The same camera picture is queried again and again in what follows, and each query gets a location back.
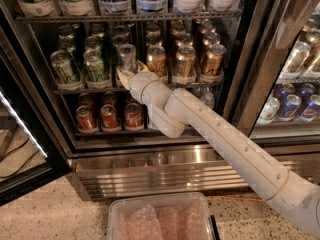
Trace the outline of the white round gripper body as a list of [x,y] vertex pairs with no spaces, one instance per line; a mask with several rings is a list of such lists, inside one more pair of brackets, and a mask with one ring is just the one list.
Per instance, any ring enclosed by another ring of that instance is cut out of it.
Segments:
[[129,84],[131,96],[142,104],[164,104],[172,91],[153,72],[140,72]]

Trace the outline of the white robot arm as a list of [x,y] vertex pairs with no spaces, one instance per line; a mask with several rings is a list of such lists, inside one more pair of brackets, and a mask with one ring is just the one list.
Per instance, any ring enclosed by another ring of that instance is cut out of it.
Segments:
[[157,129],[178,138],[192,126],[270,207],[320,238],[320,187],[285,168],[264,149],[183,88],[165,85],[147,68],[116,68],[122,85],[147,106]]

